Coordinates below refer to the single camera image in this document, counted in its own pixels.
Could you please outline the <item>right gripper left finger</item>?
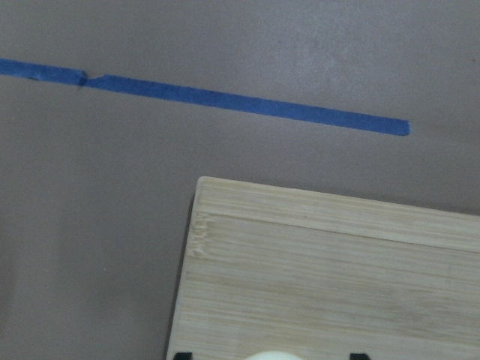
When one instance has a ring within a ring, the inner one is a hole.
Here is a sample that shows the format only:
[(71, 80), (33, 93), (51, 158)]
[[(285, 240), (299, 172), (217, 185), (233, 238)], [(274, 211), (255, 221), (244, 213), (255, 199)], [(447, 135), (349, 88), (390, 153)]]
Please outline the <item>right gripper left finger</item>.
[(174, 355), (174, 360), (192, 360), (193, 353), (192, 352), (177, 352)]

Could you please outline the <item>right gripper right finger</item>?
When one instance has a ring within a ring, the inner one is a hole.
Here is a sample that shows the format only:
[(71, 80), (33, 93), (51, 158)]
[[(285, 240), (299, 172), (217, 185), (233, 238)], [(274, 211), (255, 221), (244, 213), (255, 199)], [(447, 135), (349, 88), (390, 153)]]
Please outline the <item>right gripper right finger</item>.
[(349, 355), (349, 360), (366, 360), (365, 353), (351, 353)]

